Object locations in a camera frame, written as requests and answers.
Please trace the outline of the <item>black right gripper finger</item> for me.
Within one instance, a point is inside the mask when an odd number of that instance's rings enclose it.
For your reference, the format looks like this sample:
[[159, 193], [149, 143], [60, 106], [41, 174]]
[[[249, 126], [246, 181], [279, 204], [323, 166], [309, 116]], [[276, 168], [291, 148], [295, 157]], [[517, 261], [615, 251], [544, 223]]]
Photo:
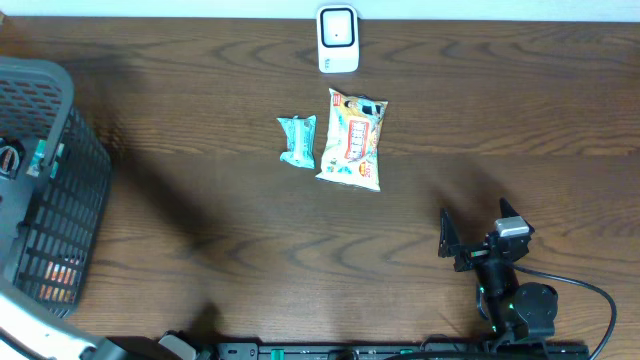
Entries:
[[512, 207], [509, 201], [501, 197], [499, 199], [500, 213], [502, 218], [519, 217], [520, 214]]
[[438, 256], [441, 258], [454, 257], [460, 252], [460, 240], [456, 227], [445, 208], [440, 210], [440, 240]]

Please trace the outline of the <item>large yellow snack bag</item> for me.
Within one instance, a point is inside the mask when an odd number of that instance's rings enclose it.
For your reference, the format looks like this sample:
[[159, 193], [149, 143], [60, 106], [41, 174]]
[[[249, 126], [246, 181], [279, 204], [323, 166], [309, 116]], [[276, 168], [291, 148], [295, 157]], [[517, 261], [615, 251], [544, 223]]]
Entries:
[[378, 147], [388, 102], [329, 89], [327, 141], [319, 180], [380, 191]]

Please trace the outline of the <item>teal snack pack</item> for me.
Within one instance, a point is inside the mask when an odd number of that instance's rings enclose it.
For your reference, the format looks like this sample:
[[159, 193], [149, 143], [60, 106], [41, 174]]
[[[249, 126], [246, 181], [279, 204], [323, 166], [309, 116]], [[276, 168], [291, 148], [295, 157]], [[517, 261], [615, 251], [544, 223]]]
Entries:
[[280, 155], [280, 160], [295, 167], [314, 169], [316, 116], [278, 118], [278, 122], [285, 133], [287, 147], [287, 150]]

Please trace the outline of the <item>teal tissue pack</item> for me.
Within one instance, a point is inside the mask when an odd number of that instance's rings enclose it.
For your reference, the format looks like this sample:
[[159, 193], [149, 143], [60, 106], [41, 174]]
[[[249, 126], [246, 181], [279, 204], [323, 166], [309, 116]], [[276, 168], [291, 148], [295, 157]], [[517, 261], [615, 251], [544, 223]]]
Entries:
[[[45, 158], [45, 148], [46, 148], [46, 141], [45, 140], [39, 140], [36, 146], [36, 150], [34, 152], [34, 155], [27, 167], [27, 171], [26, 174], [32, 177], [38, 177], [40, 175], [40, 173], [43, 171], [44, 169], [44, 158]], [[54, 163], [52, 165], [52, 170], [50, 172], [50, 178], [54, 179], [57, 176], [57, 172], [59, 169], [59, 162], [58, 159], [62, 158], [63, 152], [64, 152], [64, 148], [65, 148], [65, 144], [64, 143], [60, 143], [57, 147], [56, 150], [56, 156], [55, 156], [55, 160]]]

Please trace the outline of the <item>dark green round-logo box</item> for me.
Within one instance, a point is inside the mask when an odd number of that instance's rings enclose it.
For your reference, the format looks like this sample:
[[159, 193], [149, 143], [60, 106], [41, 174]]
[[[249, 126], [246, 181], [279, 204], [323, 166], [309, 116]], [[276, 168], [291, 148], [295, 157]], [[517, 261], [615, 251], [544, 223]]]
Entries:
[[20, 169], [25, 150], [17, 140], [1, 139], [1, 178], [14, 180]]

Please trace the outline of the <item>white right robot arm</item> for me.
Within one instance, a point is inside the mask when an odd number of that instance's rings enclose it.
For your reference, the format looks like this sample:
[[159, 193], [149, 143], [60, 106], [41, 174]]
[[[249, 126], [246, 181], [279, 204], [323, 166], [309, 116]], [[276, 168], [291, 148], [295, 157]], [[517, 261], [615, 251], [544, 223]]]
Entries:
[[511, 204], [499, 200], [501, 217], [484, 240], [461, 242], [452, 217], [440, 211], [438, 256], [452, 257], [457, 272], [473, 271], [477, 278], [478, 309], [497, 336], [493, 346], [542, 341], [555, 334], [556, 290], [537, 282], [521, 283], [514, 262], [529, 253], [535, 232]]

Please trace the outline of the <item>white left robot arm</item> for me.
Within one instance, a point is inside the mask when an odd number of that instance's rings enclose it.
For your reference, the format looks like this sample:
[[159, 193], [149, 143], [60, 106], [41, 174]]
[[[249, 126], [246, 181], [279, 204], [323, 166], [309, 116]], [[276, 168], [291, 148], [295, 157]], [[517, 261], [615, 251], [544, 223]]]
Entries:
[[1, 280], [1, 349], [11, 358], [48, 360], [196, 360], [199, 352], [166, 335], [107, 338], [82, 331]]

